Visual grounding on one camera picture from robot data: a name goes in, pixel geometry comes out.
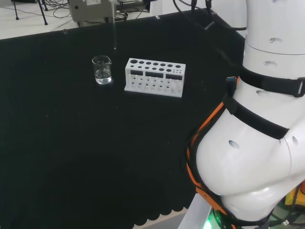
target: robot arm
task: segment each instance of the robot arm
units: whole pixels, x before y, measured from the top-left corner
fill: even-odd
[[[305,180],[304,21],[303,0],[247,0],[244,70],[230,99],[235,102],[224,103],[190,147],[192,176],[208,189],[197,190],[244,226],[268,219]],[[269,134],[275,126],[284,134]]]

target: cable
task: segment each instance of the cable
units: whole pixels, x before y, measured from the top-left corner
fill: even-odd
[[[12,8],[8,8],[8,7],[3,7],[3,6],[0,6],[0,8],[4,8],[4,9],[8,9],[8,10],[15,10],[15,9],[12,9]],[[25,12],[23,10],[17,10],[17,11],[21,11],[23,13],[29,13],[29,14],[35,14],[35,15],[38,15],[38,16],[42,16],[42,14],[38,14],[38,13],[31,13],[31,12]],[[45,15],[46,17],[51,17],[51,18],[58,18],[58,17],[54,17],[54,16],[49,16],[49,15]]]
[[[139,15],[138,15],[135,19],[137,19],[137,18],[141,15],[142,12],[143,12],[143,11],[141,11],[141,12],[139,13]]]
[[[184,5],[187,5],[187,6],[192,6],[191,4],[183,1],[183,0],[179,0],[180,2],[182,2]],[[199,9],[200,11],[204,12],[204,13],[207,13],[207,11],[205,11],[204,9],[202,8],[199,8],[198,6],[195,6],[196,9]]]
[[[218,25],[228,29],[228,30],[234,30],[234,31],[243,31],[243,30],[247,30],[247,27],[241,27],[241,28],[238,28],[238,27],[230,27],[230,26],[227,26],[223,23],[221,23],[220,21],[218,21],[217,18],[215,18],[212,13],[211,13],[211,8],[212,8],[212,0],[205,0],[205,4],[206,4],[206,9],[211,17],[211,19]]]
[[[207,35],[207,29],[203,26],[201,26],[198,22],[196,21],[193,21],[191,20],[184,12],[181,11],[181,9],[178,7],[177,3],[176,3],[176,0],[173,0],[173,4],[175,5],[176,9],[194,26],[196,27],[197,29],[199,29],[200,31],[204,31],[205,32],[205,35]],[[232,63],[230,58],[225,54],[224,51],[222,51],[221,49],[219,49],[217,47],[217,45],[214,43],[214,41],[212,39],[210,39],[208,36],[207,36],[207,40],[208,42],[214,47],[214,49],[216,50],[216,52],[221,56],[221,58],[223,60],[225,60],[226,62],[228,62],[228,64],[230,66],[234,66],[234,67],[237,67],[238,65],[235,64],[235,63]]]

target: black tablecloth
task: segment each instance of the black tablecloth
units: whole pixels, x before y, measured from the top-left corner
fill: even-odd
[[[209,19],[194,16],[202,25]],[[131,229],[188,207],[183,149],[235,69],[179,14],[0,41],[1,229]],[[240,63],[243,39],[210,34]],[[112,83],[91,59],[108,55]],[[127,93],[130,57],[186,64],[182,98]]]

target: hole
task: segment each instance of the hole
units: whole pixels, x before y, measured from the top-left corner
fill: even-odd
[[[143,75],[142,71],[130,70],[131,75]]]
[[[259,96],[263,97],[263,98],[269,96],[268,92],[266,92],[266,91],[257,90],[256,93],[257,93]]]
[[[235,149],[235,150],[239,150],[239,145],[235,142],[235,141],[229,141],[230,146]]]
[[[295,146],[297,146],[297,138],[295,136],[292,136],[292,142],[294,143]]]
[[[172,79],[172,80],[182,80],[182,76],[181,75],[166,74],[165,77],[167,79]]]
[[[163,79],[163,74],[162,73],[151,73],[151,72],[146,72],[146,76],[151,76],[151,77],[158,77]]]

